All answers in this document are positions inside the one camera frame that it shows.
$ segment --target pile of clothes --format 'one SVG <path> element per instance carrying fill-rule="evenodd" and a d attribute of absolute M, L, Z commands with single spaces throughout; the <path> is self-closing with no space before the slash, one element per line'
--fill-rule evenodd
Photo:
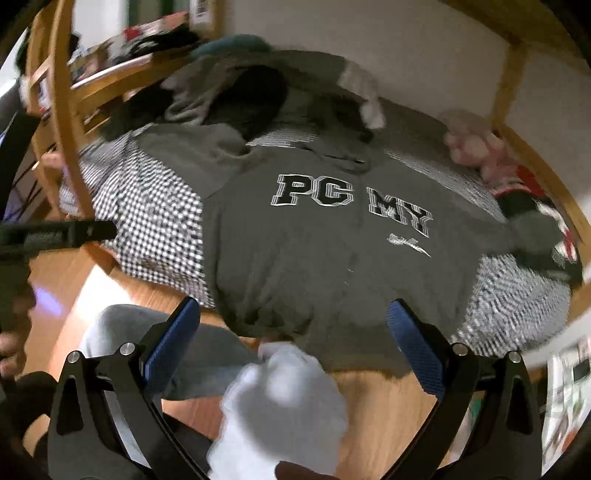
<path fill-rule="evenodd" d="M 580 261 L 556 253 L 543 191 L 493 192 L 444 124 L 342 57 L 238 43 L 195 52 L 80 153 L 124 272 L 329 370 L 408 371 L 385 323 L 397 298 L 481 355 L 563 328 Z M 65 183 L 61 202 L 75 213 Z"/>

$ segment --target wooden floor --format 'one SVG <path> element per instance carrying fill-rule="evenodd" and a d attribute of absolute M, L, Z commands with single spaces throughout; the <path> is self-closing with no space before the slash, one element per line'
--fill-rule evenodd
<path fill-rule="evenodd" d="M 45 370 L 58 378 L 67 354 L 108 305 L 132 303 L 171 313 L 182 296 L 114 271 L 95 267 L 83 251 L 42 254 L 31 261 L 31 283 L 38 306 L 27 343 L 26 372 Z M 219 325 L 205 313 L 202 321 Z M 429 414 L 434 397 L 422 392 L 413 375 L 402 380 L 378 372 L 333 374 L 345 397 L 349 431 L 343 439 L 337 476 L 342 480 L 379 479 L 404 451 Z M 165 401 L 164 410 L 196 430 L 216 437 L 222 415 L 219 398 Z M 47 428 L 41 419 L 27 434 L 31 450 Z"/>

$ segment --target silver bolt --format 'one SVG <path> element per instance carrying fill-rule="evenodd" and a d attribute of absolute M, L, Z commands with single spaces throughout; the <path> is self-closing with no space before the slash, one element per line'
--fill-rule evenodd
<path fill-rule="evenodd" d="M 517 352 L 509 352 L 509 360 L 511 360 L 514 364 L 518 364 L 521 362 L 521 355 Z"/>
<path fill-rule="evenodd" d="M 70 352 L 70 355 L 68 355 L 68 363 L 69 364 L 75 364 L 79 359 L 80 359 L 80 352 L 78 350 L 74 350 L 73 352 Z"/>
<path fill-rule="evenodd" d="M 454 343 L 452 350 L 457 356 L 466 356 L 468 354 L 468 347 L 463 343 Z"/>
<path fill-rule="evenodd" d="M 135 345 L 131 342 L 124 343 L 123 345 L 121 345 L 121 348 L 119 349 L 121 355 L 131 355 L 132 353 L 134 353 L 134 350 Z"/>

